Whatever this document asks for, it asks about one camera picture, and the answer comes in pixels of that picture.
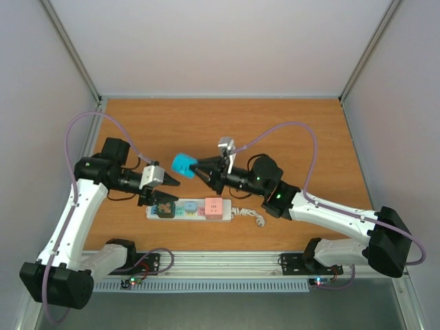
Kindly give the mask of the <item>dark green cube adapter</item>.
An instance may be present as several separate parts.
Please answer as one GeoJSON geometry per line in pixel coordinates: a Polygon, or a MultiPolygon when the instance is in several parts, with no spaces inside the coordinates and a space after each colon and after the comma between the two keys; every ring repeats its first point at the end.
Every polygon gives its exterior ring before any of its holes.
{"type": "Polygon", "coordinates": [[[174,201],[158,203],[155,208],[155,214],[160,219],[172,219],[175,217],[176,205],[174,201]]]}

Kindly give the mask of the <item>blue round adapter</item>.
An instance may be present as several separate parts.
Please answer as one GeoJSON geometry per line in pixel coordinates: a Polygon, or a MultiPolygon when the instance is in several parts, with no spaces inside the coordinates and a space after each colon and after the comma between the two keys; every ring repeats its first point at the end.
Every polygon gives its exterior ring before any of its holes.
{"type": "Polygon", "coordinates": [[[178,153],[171,164],[171,170],[174,173],[192,179],[195,176],[195,173],[190,167],[197,163],[198,161],[195,158],[184,153],[178,153]]]}

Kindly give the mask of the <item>pink cube adapter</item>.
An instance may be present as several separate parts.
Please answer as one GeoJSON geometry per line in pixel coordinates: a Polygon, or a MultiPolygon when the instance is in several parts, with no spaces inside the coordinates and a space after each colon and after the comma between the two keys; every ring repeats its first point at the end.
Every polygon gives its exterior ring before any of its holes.
{"type": "Polygon", "coordinates": [[[205,218],[206,220],[222,220],[223,218],[223,199],[206,198],[205,199],[205,218]]]}

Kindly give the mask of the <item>white power strip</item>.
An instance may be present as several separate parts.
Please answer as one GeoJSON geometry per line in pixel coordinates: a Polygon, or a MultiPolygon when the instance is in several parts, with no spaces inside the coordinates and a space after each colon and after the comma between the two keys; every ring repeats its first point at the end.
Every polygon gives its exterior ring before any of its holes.
{"type": "Polygon", "coordinates": [[[165,206],[157,204],[146,207],[146,218],[157,221],[231,222],[232,201],[222,199],[222,218],[205,215],[205,199],[179,199],[165,206]]]}

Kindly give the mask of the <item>light blue small charger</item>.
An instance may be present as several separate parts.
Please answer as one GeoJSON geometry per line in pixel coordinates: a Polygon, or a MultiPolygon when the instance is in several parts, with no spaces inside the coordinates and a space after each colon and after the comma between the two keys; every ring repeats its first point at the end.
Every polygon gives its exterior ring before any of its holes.
{"type": "Polygon", "coordinates": [[[197,203],[195,201],[186,201],[184,203],[184,211],[188,214],[196,213],[197,211],[197,203]]]}

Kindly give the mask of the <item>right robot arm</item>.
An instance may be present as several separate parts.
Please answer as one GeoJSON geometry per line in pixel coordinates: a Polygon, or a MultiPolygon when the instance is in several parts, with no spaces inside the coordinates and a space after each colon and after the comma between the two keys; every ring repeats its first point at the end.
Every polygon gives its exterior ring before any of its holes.
{"type": "Polygon", "coordinates": [[[282,180],[283,170],[268,155],[260,154],[247,169],[232,166],[226,157],[201,159],[190,165],[217,194],[225,187],[263,198],[262,208],[275,218],[304,221],[345,235],[344,240],[312,239],[303,263],[310,272],[332,265],[368,265],[391,278],[404,273],[411,245],[410,231],[389,207],[358,210],[306,195],[282,180]]]}

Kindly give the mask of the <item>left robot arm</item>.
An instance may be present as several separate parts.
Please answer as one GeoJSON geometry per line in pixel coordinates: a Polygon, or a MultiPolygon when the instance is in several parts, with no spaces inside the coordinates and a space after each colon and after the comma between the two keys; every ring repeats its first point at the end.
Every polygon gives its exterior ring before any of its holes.
{"type": "Polygon", "coordinates": [[[135,243],[126,239],[111,239],[101,251],[83,258],[93,220],[110,191],[135,195],[139,206],[178,199],[156,190],[159,185],[180,185],[158,162],[145,166],[142,172],[125,166],[130,148],[128,142],[108,137],[101,152],[75,164],[74,182],[55,231],[36,261],[25,262],[19,272],[34,301],[82,309],[96,283],[110,274],[130,274],[144,260],[135,243]]]}

